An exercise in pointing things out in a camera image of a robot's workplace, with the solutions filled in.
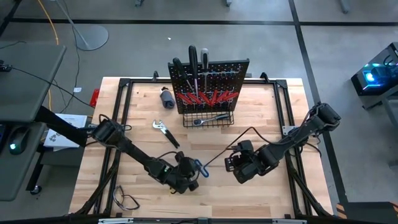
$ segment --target desk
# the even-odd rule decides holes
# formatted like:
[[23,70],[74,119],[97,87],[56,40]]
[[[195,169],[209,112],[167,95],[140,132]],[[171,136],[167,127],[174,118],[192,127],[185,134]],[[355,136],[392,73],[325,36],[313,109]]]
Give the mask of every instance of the desk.
[[[93,121],[98,122],[96,118],[99,114],[112,115],[118,83],[119,78],[103,79]],[[299,78],[288,79],[287,83],[295,122],[300,124],[308,111],[303,83]],[[278,141],[281,138],[274,91],[270,85],[243,85],[234,112],[235,124],[228,128],[206,129],[184,128],[182,115],[177,113],[176,108],[172,110],[163,108],[159,98],[162,86],[172,90],[170,84],[160,83],[135,83],[132,88],[127,119],[132,131],[126,132],[126,136],[150,156],[159,156],[164,152],[175,150],[169,140],[152,127],[154,119],[161,119],[165,123],[180,143],[180,150],[185,155],[197,158],[202,163],[216,156],[249,126],[256,127],[271,141]],[[244,135],[241,140],[244,139],[250,139],[255,149],[264,144],[254,132]],[[99,144],[92,144],[85,149],[70,212],[81,208],[97,187],[103,156],[104,147]],[[165,159],[174,164],[172,156],[166,156]],[[133,212],[123,212],[113,204],[113,215],[116,212],[123,212],[124,217],[283,218],[286,213],[293,214],[284,159],[280,161],[279,167],[269,174],[264,177],[256,176],[241,185],[232,173],[225,171],[224,158],[228,156],[229,154],[225,153],[210,165],[209,178],[200,177],[199,188],[195,191],[172,195],[168,186],[160,185],[147,175],[139,163],[122,154],[117,184],[122,185],[125,194],[133,195],[141,204],[141,208]],[[332,213],[318,152],[310,147],[304,147],[302,160],[309,189],[323,207]],[[105,207],[107,194],[108,189],[105,189],[101,211]],[[298,197],[301,209],[304,211],[302,194],[299,190]]]

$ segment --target yellow cable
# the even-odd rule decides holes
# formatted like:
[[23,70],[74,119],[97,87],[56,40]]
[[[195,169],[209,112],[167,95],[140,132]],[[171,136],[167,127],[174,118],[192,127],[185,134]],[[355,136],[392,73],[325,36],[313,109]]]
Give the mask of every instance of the yellow cable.
[[[47,18],[49,19],[49,22],[50,22],[50,24],[51,24],[51,28],[52,28],[52,30],[54,31],[55,42],[57,43],[57,45],[59,45],[57,31],[55,30],[54,24],[52,23],[52,20],[51,20],[49,14],[47,13],[47,10],[45,10],[45,8],[44,8],[44,6],[43,6],[41,0],[37,0],[37,2],[39,2],[40,6],[42,7],[42,9],[43,9],[43,11],[44,11],[44,14],[45,14],[45,15],[47,16]],[[49,89],[49,109],[50,109],[50,111],[52,111],[52,109],[51,109],[51,90],[50,90],[50,89]]]

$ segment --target gray desk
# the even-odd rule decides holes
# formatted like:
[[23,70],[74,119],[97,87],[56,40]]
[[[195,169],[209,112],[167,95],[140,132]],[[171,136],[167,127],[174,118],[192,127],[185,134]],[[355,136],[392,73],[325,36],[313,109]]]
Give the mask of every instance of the gray desk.
[[[18,44],[1,49],[0,60],[52,82],[65,51],[64,46]],[[41,110],[49,88],[50,84],[17,70],[0,72],[0,122],[30,128],[28,147],[22,154],[11,155],[6,143],[0,149],[0,201],[15,199],[32,162],[45,124],[30,122]]]

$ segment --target wire basket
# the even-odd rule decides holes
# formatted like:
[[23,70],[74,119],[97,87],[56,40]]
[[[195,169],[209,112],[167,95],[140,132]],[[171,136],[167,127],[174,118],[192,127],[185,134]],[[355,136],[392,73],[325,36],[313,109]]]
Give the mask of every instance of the wire basket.
[[[225,118],[219,120],[207,121],[201,125],[194,125],[193,121],[196,119],[206,120],[214,118],[222,114],[227,114]],[[209,127],[228,127],[234,124],[234,112],[229,107],[226,111],[210,111],[206,108],[199,108],[195,113],[183,113],[183,126],[186,128],[209,128]]]

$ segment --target gray cloth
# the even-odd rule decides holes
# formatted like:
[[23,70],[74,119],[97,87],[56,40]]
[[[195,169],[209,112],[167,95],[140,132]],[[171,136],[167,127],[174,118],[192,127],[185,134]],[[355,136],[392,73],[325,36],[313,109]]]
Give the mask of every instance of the gray cloth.
[[160,99],[162,99],[162,103],[163,103],[164,108],[167,108],[167,109],[174,108],[175,101],[173,99],[172,94],[168,90],[164,90],[160,94]]

